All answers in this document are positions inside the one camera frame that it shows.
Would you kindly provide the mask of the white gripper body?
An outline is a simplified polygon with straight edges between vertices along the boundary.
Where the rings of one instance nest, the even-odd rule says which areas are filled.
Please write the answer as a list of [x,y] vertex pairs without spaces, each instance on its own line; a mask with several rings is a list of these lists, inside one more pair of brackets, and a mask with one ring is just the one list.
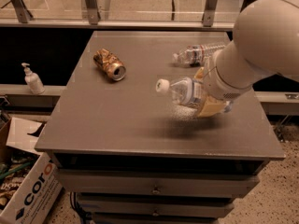
[[224,81],[218,72],[216,58],[217,54],[211,56],[204,68],[203,84],[210,96],[218,100],[233,101],[252,88],[251,85],[246,88],[236,88]]

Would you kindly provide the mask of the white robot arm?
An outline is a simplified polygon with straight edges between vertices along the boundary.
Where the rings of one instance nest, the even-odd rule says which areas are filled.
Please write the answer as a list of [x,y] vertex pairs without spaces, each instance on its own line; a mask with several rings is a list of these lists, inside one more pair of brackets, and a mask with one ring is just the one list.
[[204,92],[197,116],[221,112],[274,74],[299,78],[299,0],[257,0],[239,14],[233,40],[196,73]]

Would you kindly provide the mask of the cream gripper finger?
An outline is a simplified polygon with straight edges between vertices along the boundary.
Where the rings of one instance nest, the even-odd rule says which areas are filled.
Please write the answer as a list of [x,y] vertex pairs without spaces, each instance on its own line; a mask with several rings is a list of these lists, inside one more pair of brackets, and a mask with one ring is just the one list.
[[200,68],[197,70],[197,72],[195,73],[194,78],[195,78],[195,79],[202,80],[202,79],[203,79],[203,76],[204,76],[204,68],[203,68],[203,67],[200,67]]
[[222,112],[228,105],[229,101],[218,100],[208,95],[199,105],[196,116],[199,118],[212,117]]

